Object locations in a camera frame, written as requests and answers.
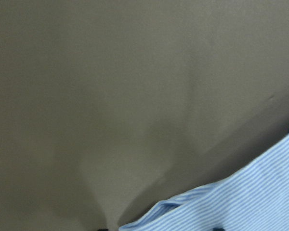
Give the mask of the brown paper table cover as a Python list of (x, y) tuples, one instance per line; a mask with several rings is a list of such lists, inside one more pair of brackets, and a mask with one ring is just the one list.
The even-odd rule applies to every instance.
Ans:
[(0, 0), (0, 231), (114, 231), (288, 129), (289, 0)]

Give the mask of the light blue striped shirt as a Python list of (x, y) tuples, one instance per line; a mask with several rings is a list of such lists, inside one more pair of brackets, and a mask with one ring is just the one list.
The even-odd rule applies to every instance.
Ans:
[(156, 203), (122, 231), (289, 231), (289, 134), (233, 175)]

